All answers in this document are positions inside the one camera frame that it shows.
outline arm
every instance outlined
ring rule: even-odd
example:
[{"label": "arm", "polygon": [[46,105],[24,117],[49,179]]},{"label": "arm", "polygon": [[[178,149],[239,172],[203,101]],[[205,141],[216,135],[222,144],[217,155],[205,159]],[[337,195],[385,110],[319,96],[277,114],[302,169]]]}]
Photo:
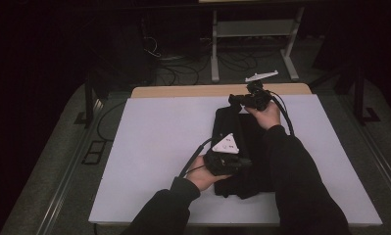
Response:
[{"label": "arm", "polygon": [[189,168],[186,178],[176,177],[171,189],[158,191],[143,207],[122,235],[183,234],[190,215],[189,205],[200,197],[200,192],[228,176],[213,176],[205,167],[202,156]]},{"label": "arm", "polygon": [[271,180],[284,234],[350,234],[344,213],[323,185],[318,168],[299,139],[280,125],[278,107],[246,110],[266,129]]}]

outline black cloth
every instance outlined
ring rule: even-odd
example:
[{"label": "black cloth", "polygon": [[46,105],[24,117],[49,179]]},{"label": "black cloth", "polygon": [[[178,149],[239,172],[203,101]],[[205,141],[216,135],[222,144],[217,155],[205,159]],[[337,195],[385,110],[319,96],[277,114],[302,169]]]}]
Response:
[{"label": "black cloth", "polygon": [[[270,174],[283,234],[351,234],[348,222],[329,196],[318,168],[299,139],[283,126],[262,138],[269,155]],[[161,190],[146,204],[125,234],[182,234],[190,203],[200,196],[192,182],[176,178],[170,190]]]}]

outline black sleeve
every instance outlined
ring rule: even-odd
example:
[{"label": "black sleeve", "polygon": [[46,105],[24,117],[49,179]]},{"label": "black sleeve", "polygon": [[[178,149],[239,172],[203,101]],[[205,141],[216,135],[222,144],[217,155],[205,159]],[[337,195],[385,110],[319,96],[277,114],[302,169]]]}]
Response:
[{"label": "black sleeve", "polygon": [[189,205],[199,196],[199,189],[191,181],[175,178],[171,189],[157,192],[122,235],[183,234]]},{"label": "black sleeve", "polygon": [[266,132],[264,142],[283,234],[351,234],[301,141],[277,125]]}]

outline white triangular object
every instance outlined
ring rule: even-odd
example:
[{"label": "white triangular object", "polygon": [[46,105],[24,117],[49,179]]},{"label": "white triangular object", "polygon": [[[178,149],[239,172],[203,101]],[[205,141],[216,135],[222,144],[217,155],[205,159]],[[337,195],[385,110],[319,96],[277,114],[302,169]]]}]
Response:
[{"label": "white triangular object", "polygon": [[227,154],[238,154],[240,150],[235,144],[234,136],[230,133],[213,147],[213,151]]}]

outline white desk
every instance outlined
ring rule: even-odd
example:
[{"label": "white desk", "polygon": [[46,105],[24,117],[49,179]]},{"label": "white desk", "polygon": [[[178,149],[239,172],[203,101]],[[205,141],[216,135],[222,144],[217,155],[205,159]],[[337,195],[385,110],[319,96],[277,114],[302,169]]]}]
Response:
[{"label": "white desk", "polygon": [[[193,152],[211,137],[215,111],[228,106],[227,98],[225,95],[129,99],[89,221],[130,223],[156,191],[170,188]],[[381,224],[318,97],[308,94],[282,95],[282,98],[296,135],[313,156],[324,184],[350,224]],[[216,196],[211,187],[191,204],[190,210],[189,224],[195,225],[279,222],[273,193],[240,200],[236,196]]]}]

